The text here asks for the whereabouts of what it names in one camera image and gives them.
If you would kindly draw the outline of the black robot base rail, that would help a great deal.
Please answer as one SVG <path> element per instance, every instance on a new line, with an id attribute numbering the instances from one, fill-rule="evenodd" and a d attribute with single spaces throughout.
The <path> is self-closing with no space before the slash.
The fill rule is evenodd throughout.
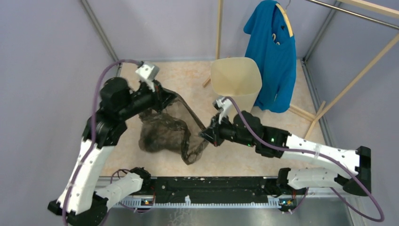
<path id="1" fill-rule="evenodd" d="M 157 177 L 134 195 L 155 197 L 156 204 L 267 203 L 270 198 L 291 195 L 292 189 L 279 186 L 268 177 Z"/>

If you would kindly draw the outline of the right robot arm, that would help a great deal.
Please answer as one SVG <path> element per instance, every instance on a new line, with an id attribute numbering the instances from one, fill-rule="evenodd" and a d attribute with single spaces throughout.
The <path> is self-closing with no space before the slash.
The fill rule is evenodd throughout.
<path id="1" fill-rule="evenodd" d="M 371 192 L 371 150 L 366 146 L 346 150 L 314 143 L 286 130 L 264 126 L 246 111 L 237 114 L 232 122 L 215 115 L 199 136 L 214 146 L 228 140 L 254 147 L 263 157 L 299 160 L 315 166 L 280 169 L 276 188 L 282 194 L 306 187 L 342 188 L 357 196 Z"/>

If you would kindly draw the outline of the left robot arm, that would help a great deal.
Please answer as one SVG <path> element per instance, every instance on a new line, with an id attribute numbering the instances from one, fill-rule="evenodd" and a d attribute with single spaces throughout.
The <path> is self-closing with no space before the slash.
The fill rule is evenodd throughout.
<path id="1" fill-rule="evenodd" d="M 48 210 L 61 216 L 66 226 L 98 226 L 109 209 L 128 195 L 148 193 L 150 173 L 139 167 L 104 188 L 96 185 L 106 160 L 127 130 L 127 120 L 146 110 L 161 112 L 175 99 L 176 93 L 158 81 L 140 82 L 139 89 L 132 90 L 124 78 L 107 80 L 97 89 L 69 182 L 59 198 L 48 204 Z"/>

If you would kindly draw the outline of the dark translucent trash bag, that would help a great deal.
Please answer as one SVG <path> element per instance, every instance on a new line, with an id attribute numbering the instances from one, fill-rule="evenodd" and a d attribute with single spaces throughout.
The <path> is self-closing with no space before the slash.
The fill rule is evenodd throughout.
<path id="1" fill-rule="evenodd" d="M 169 89 L 166 94 L 172 99 L 162 111 L 148 109 L 138 115 L 142 122 L 138 145 L 148 153 L 172 151 L 179 154 L 185 164 L 193 164 L 208 145 L 208 141 L 199 136 L 206 127 L 181 95 Z"/>

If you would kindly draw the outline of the cream plastic trash bin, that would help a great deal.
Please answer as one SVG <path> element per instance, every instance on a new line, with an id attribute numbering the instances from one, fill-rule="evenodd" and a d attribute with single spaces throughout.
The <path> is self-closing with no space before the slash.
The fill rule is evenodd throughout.
<path id="1" fill-rule="evenodd" d="M 262 88 L 257 63 L 248 57 L 218 59 L 211 64 L 210 81 L 215 97 L 232 97 L 239 109 L 251 112 Z"/>

